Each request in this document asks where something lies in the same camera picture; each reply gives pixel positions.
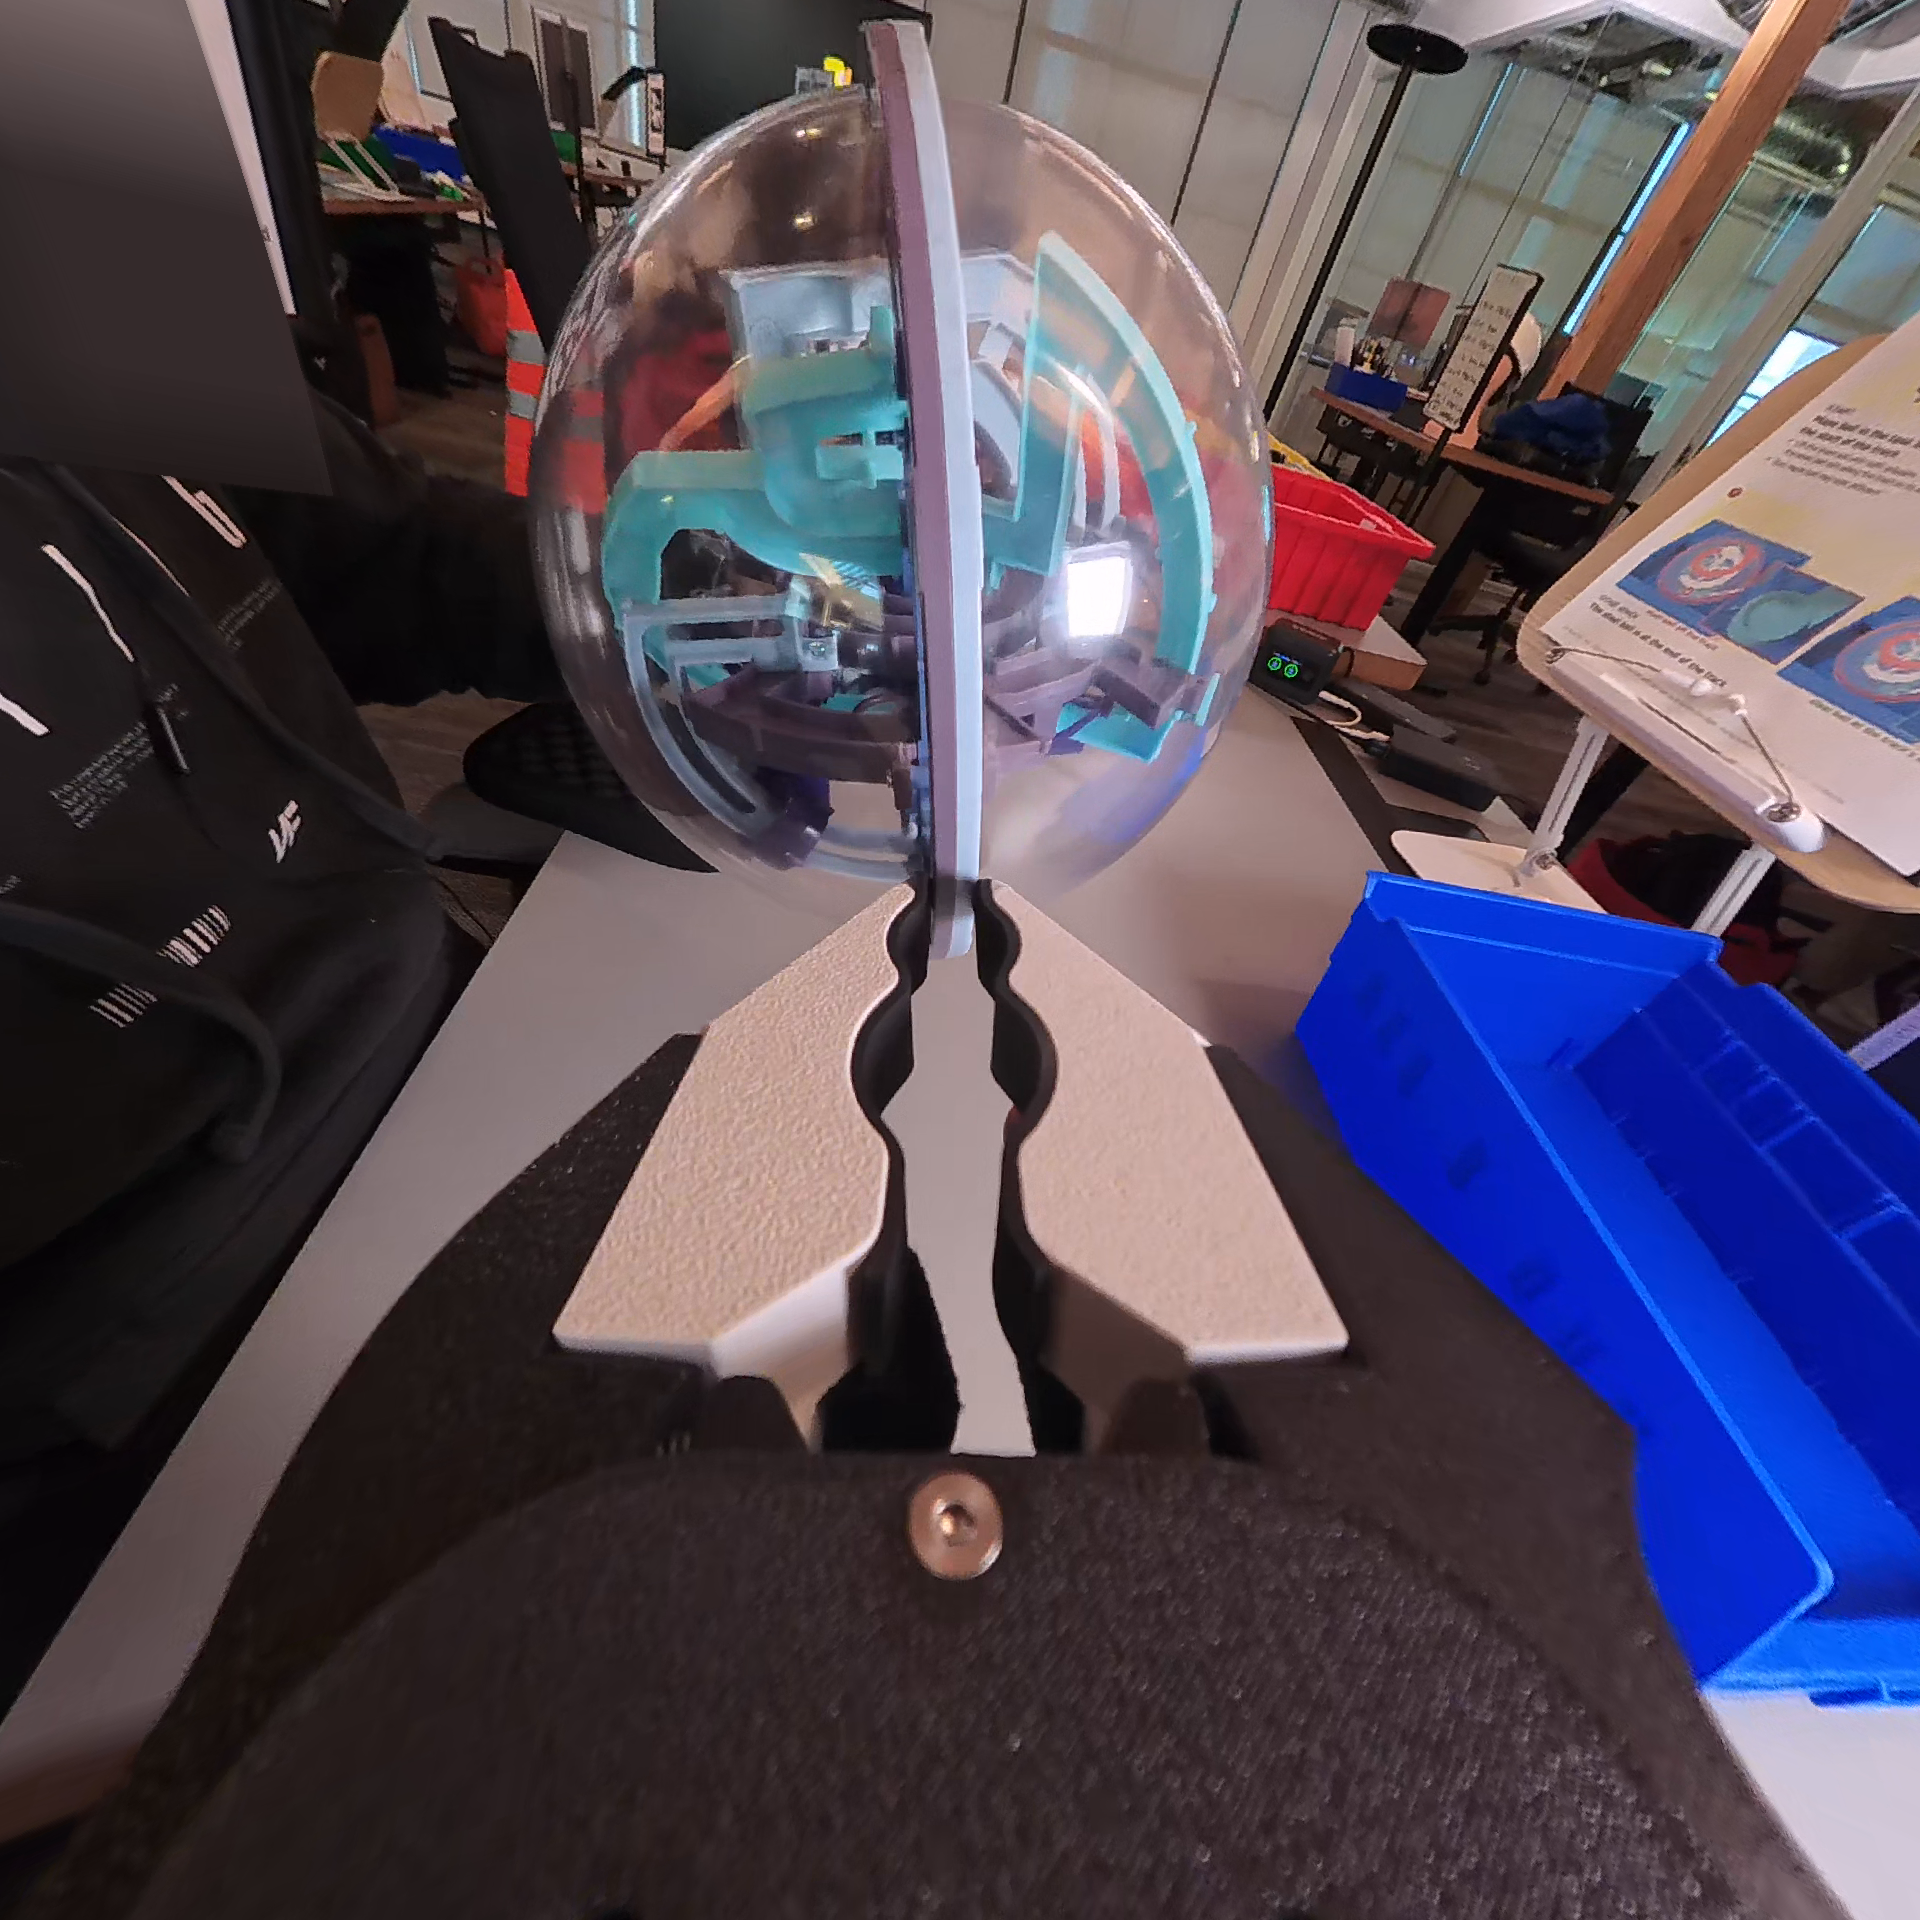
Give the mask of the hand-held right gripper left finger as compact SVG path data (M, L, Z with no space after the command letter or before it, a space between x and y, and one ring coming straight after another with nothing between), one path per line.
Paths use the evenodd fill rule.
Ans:
M807 1441L883 1367L907 1255L884 1116L914 1070L922 887L898 884L708 1021L550 1333L758 1377Z

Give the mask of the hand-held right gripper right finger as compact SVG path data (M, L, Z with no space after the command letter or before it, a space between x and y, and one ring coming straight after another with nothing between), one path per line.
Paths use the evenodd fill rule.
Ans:
M1351 1334L1215 1049L1018 890L975 887L1011 1113L992 1296L1037 1449L1094 1449L1138 1388L1330 1360Z

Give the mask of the clear plastic maze ball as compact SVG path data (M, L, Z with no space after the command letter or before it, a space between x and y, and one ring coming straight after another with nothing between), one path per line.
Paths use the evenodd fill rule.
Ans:
M1256 397L1162 214L1066 132L868 79L708 137L546 348L531 519L595 741L698 856L936 952L1140 842L1251 678Z

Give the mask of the blue plastic bin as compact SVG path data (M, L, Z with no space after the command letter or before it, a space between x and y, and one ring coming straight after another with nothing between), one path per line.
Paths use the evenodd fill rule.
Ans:
M1718 950L1373 873L1295 1034L1356 1162L1629 1424L1695 1679L1911 1706L1916 1118Z

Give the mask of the black power adapter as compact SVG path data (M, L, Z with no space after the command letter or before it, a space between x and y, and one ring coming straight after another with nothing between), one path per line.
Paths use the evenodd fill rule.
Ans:
M1499 799L1499 774L1486 759L1419 729L1396 727L1368 742L1367 754L1381 776L1469 812L1486 812Z

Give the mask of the black battery charger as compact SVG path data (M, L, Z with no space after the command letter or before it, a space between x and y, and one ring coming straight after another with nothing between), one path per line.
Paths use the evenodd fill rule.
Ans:
M1312 709L1352 665L1348 641L1324 634L1315 623L1276 614L1262 628L1248 682L1295 709Z

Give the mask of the red plastic crate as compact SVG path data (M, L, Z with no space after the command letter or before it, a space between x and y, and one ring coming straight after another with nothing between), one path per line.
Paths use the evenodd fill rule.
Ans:
M1272 464L1271 614L1363 633L1434 542L1317 468Z

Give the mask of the orange traffic cone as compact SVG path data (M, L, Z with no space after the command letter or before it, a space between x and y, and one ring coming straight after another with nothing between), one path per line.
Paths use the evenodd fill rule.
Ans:
M543 389L543 342L522 280L511 270L502 272L502 297L507 319L507 350L502 359L507 399L502 422L502 489L509 495L525 498Z

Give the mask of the standing sign board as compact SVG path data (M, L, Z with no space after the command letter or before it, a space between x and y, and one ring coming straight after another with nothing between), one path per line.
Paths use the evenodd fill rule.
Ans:
M1540 272L1509 263L1487 270L1429 378L1424 418L1443 438L1460 438L1478 416L1499 362L1528 317L1542 282Z

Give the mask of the printed instruction sheet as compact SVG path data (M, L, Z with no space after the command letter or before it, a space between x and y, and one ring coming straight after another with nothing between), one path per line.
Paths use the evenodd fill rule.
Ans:
M1567 695L1776 847L1916 881L1917 322L1635 527L1542 623Z

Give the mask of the black flag panel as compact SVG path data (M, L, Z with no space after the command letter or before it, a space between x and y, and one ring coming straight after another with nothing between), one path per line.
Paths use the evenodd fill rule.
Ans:
M498 231L539 345L550 350L582 277L591 239L564 176L528 54L495 54L432 15L454 143Z

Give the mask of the wooden pillar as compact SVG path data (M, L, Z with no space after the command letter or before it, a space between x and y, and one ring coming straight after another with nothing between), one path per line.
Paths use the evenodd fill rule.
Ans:
M1542 397L1566 386L1599 396L1608 386L1846 9L1846 1L1766 5L1554 361Z

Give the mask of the black floor lamp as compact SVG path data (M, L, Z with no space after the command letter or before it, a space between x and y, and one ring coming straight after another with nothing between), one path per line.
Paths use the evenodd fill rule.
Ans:
M1279 352L1279 361L1263 396L1263 426L1272 426L1276 420L1282 418L1282 401L1291 372L1312 342L1324 295L1328 292L1340 254L1348 241L1348 233L1358 218L1384 141L1400 116L1410 85L1422 77L1448 77L1468 61L1468 49L1458 40L1408 21L1383 21L1368 26L1365 33L1365 49L1384 73L1390 73L1390 88L1367 127L1368 135L1365 145L1356 148L1352 141L1348 141L1341 153L1343 159L1352 153L1358 153L1358 158L1334 206L1332 226L1312 258L1312 273L1306 290L1293 301L1291 333L1286 336L1286 345Z

